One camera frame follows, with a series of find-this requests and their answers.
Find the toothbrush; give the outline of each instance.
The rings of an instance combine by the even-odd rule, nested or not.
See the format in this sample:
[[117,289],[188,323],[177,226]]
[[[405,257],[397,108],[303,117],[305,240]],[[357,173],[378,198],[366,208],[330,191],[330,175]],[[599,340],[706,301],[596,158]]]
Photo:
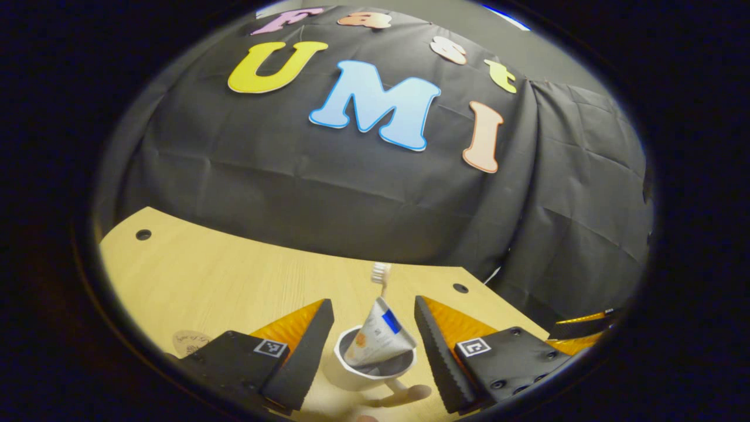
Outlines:
[[383,299],[386,298],[386,288],[388,287],[388,276],[390,272],[391,264],[386,264],[384,262],[376,262],[373,264],[373,272],[370,275],[370,280],[373,283],[382,285],[380,296]]

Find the blue label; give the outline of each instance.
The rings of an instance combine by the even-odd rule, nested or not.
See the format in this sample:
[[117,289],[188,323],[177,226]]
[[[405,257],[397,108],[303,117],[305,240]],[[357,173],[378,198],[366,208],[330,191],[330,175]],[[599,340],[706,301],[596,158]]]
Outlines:
[[386,313],[382,314],[382,319],[391,328],[393,334],[398,334],[398,332],[401,331],[401,326],[399,325],[398,321],[396,321],[396,317],[393,316],[393,312],[391,312],[390,309]]

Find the foam letter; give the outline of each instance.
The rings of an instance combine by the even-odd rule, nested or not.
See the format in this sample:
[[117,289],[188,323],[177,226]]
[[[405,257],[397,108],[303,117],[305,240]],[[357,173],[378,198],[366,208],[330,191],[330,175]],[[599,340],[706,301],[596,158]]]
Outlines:
[[350,14],[348,17],[342,17],[338,20],[339,25],[347,26],[367,26],[368,28],[383,29],[390,28],[391,17],[387,14],[377,12],[357,12]]
[[477,101],[470,101],[469,107],[474,110],[474,135],[471,138],[471,146],[463,151],[463,159],[472,167],[487,173],[495,173],[497,127],[503,123],[503,118],[495,110]]
[[516,93],[515,86],[511,85],[508,80],[515,80],[515,76],[508,72],[505,66],[500,63],[485,60],[485,63],[490,65],[490,77],[493,81],[502,89],[510,92],[511,94]]
[[258,67],[276,50],[284,48],[286,43],[274,42],[252,46],[247,56],[229,76],[229,87],[233,91],[259,94],[273,91],[292,82],[316,51],[325,50],[328,44],[317,41],[302,41],[294,44],[296,51],[284,66],[271,76],[258,76]]
[[451,62],[459,65],[465,65],[467,63],[467,58],[465,57],[467,52],[462,46],[443,37],[435,37],[432,41],[430,47],[435,53],[438,53]]
[[412,151],[423,151],[427,147],[422,131],[430,103],[440,95],[440,88],[426,80],[410,77],[386,92],[374,65],[344,60],[337,66],[341,75],[323,107],[310,113],[312,123],[330,128],[346,127],[349,117],[344,111],[353,99],[357,127],[361,132],[372,129],[393,110],[391,122],[380,128],[380,137]]
[[323,12],[323,8],[302,9],[300,11],[284,12],[280,14],[279,17],[277,17],[276,19],[267,23],[261,29],[252,31],[250,35],[265,34],[267,32],[276,32],[279,29],[283,28],[285,23],[287,25],[290,23],[297,23],[300,20],[303,20],[304,18],[308,17],[308,15],[317,15],[321,12]]

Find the toothpaste tube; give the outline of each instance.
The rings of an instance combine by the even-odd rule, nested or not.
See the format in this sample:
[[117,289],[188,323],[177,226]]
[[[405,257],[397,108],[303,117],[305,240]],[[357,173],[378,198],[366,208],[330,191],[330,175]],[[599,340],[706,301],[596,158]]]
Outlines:
[[398,323],[386,301],[378,297],[343,358],[350,366],[370,365],[415,347],[414,337]]

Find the wall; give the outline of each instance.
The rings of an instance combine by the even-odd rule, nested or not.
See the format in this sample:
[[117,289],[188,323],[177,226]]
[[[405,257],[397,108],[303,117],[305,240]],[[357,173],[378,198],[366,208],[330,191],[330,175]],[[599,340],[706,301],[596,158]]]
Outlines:
[[263,9],[259,9],[255,13],[255,17],[262,18],[281,12],[293,11],[295,9],[302,9],[302,0],[286,0],[284,2],[276,2],[273,5],[269,5]]

